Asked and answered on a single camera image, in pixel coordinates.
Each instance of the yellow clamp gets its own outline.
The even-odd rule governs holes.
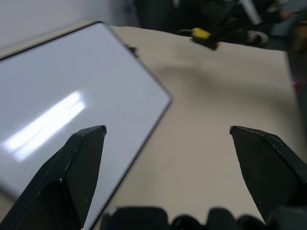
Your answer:
[[[201,39],[208,39],[211,35],[208,31],[205,31],[201,28],[194,28],[193,29],[193,37],[201,38]]]

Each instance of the table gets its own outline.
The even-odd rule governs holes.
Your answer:
[[[140,59],[174,101],[108,208],[163,207],[170,221],[188,213],[204,222],[216,206],[235,216],[260,217],[244,184],[229,128],[240,125],[274,133],[307,161],[285,53],[225,43],[212,52],[173,34],[131,27],[114,30],[138,48]],[[11,205],[0,196],[0,219]]]

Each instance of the white wall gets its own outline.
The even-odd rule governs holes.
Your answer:
[[[0,49],[81,20],[134,23],[128,0],[0,0]]]

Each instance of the yellow object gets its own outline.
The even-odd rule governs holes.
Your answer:
[[[202,39],[208,39],[211,36],[211,33],[201,29],[201,28],[194,28],[193,29],[193,37],[198,37]]]

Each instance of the beige tabletop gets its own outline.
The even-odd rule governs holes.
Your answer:
[[[260,217],[244,184],[231,125],[274,133],[303,160],[305,137],[283,52],[116,27],[174,101],[108,207],[163,207],[206,220],[211,207]],[[0,219],[12,202],[0,196]]]

